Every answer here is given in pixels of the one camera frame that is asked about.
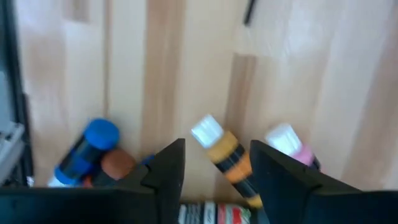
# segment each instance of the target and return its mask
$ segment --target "wooden floor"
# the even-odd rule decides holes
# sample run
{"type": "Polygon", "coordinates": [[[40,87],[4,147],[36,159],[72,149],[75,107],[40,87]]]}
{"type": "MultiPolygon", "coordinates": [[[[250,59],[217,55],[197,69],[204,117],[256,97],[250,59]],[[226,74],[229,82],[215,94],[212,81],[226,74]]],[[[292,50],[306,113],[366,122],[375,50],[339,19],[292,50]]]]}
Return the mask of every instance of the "wooden floor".
{"type": "Polygon", "coordinates": [[[137,159],[187,139],[183,196],[237,200],[190,128],[211,113],[247,147],[281,122],[326,174],[398,188],[398,3],[17,0],[37,185],[90,118],[137,159]]]}

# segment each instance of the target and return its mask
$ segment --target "white lid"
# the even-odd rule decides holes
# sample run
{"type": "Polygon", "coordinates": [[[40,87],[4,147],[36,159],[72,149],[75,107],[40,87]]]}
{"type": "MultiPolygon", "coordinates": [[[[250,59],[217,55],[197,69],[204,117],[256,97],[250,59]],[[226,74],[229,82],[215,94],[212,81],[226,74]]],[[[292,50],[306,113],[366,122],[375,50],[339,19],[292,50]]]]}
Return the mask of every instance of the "white lid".
{"type": "Polygon", "coordinates": [[[302,143],[289,124],[280,124],[265,137],[267,143],[288,156],[300,152],[302,143]]]}
{"type": "Polygon", "coordinates": [[[205,149],[208,149],[223,137],[224,130],[214,117],[208,114],[192,128],[191,133],[205,149]]]}

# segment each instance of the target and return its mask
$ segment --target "orange and black striped tube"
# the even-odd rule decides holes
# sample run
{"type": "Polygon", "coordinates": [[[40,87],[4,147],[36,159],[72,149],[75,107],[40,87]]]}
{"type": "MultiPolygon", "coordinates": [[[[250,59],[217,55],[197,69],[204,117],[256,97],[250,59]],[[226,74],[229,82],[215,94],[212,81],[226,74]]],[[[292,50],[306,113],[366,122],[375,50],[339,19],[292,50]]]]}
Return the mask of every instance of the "orange and black striped tube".
{"type": "Polygon", "coordinates": [[[207,150],[207,156],[251,207],[262,207],[260,195],[254,186],[249,153],[230,131],[225,131],[220,140],[207,150]]]}

